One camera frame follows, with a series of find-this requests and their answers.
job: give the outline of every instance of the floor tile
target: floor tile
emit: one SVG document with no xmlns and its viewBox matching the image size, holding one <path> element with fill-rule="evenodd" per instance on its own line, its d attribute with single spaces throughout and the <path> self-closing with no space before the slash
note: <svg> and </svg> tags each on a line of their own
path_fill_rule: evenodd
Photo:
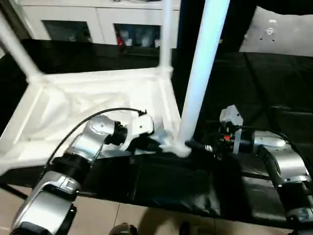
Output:
<svg viewBox="0 0 313 235">
<path fill-rule="evenodd" d="M 119 203 L 77 197 L 77 214 L 69 235 L 108 235 L 114 226 Z"/>
<path fill-rule="evenodd" d="M 14 186 L 29 195 L 30 188 Z M 0 189 L 0 235 L 8 235 L 11 223 L 23 200 Z M 86 197 L 77 197 L 77 214 L 69 235 L 108 235 L 114 226 L 119 203 Z"/>
<path fill-rule="evenodd" d="M 17 189 L 24 193 L 30 192 L 27 188 L 18 187 Z M 22 203 L 23 200 L 19 197 L 0 189 L 0 235 L 10 233 L 13 218 Z"/>
<path fill-rule="evenodd" d="M 193 228 L 214 234 L 214 220 L 191 214 L 155 208 L 120 204 L 115 225 L 129 223 L 137 227 L 140 235 L 178 235 L 182 222 L 188 221 Z"/>
<path fill-rule="evenodd" d="M 216 235 L 287 235 L 290 230 L 255 224 L 215 220 Z"/>
</svg>

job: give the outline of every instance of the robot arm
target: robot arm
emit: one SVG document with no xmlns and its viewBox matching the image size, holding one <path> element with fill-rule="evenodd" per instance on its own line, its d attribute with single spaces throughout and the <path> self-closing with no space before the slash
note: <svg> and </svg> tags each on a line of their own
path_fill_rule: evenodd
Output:
<svg viewBox="0 0 313 235">
<path fill-rule="evenodd" d="M 125 151 L 132 140 L 153 130 L 152 118 L 147 114 L 125 127 L 106 116 L 89 120 L 20 207 L 11 234 L 67 234 L 76 214 L 73 202 L 103 148 L 115 144 Z"/>
<path fill-rule="evenodd" d="M 216 140 L 211 145 L 193 141 L 186 144 L 217 155 L 232 152 L 261 157 L 279 194 L 287 221 L 298 234 L 313 233 L 311 177 L 299 153 L 279 135 L 250 128 L 242 130 L 243 119 L 234 105 L 222 110 L 220 123 Z"/>
</svg>

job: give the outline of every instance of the white tube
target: white tube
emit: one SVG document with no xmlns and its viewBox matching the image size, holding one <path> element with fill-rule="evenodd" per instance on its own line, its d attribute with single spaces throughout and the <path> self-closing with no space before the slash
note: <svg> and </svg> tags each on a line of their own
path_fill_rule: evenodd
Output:
<svg viewBox="0 0 313 235">
<path fill-rule="evenodd" d="M 180 143 L 190 140 L 195 132 L 228 6 L 229 0 L 205 1 L 177 137 Z"/>
<path fill-rule="evenodd" d="M 20 68 L 26 74 L 29 80 L 39 79 L 42 74 L 37 66 L 34 64 L 32 59 L 26 53 L 20 41 L 15 36 L 8 22 L 0 12 L 0 40 L 4 44 L 5 48 L 11 53 L 15 61 L 18 63 Z"/>
<path fill-rule="evenodd" d="M 172 0 L 163 0 L 163 23 L 161 27 L 161 48 L 160 63 L 161 67 L 171 66 L 172 48 L 171 48 L 171 17 Z"/>
</svg>

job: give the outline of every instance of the cabinet door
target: cabinet door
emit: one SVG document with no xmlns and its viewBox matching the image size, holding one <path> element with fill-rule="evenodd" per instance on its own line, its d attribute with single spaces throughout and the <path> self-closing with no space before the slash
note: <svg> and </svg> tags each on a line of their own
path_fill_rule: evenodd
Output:
<svg viewBox="0 0 313 235">
<path fill-rule="evenodd" d="M 24 6 L 36 39 L 104 43 L 94 7 Z"/>
<path fill-rule="evenodd" d="M 97 8 L 106 44 L 157 47 L 163 11 L 152 9 Z M 177 46 L 179 11 L 172 11 L 172 48 Z"/>
</svg>

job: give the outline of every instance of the black tablecloth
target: black tablecloth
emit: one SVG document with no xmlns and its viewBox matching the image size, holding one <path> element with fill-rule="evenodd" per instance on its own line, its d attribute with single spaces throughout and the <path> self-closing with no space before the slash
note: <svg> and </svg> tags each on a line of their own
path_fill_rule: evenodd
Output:
<svg viewBox="0 0 313 235">
<path fill-rule="evenodd" d="M 157 49 L 50 41 L 24 41 L 46 73 L 154 67 Z M 173 87 L 180 111 L 191 68 L 190 55 L 173 52 Z M 195 138 L 205 142 L 221 109 L 235 104 L 246 125 L 281 131 L 313 162 L 313 60 L 309 57 L 218 54 L 198 121 Z M 27 84 L 13 59 L 0 60 L 0 99 L 5 109 L 3 131 Z M 31 186 L 41 167 L 16 169 L 0 177 L 10 184 Z M 181 159 L 153 154 L 97 160 L 82 195 L 164 208 L 203 216 L 288 227 L 279 197 L 260 159 L 193 152 Z"/>
</svg>

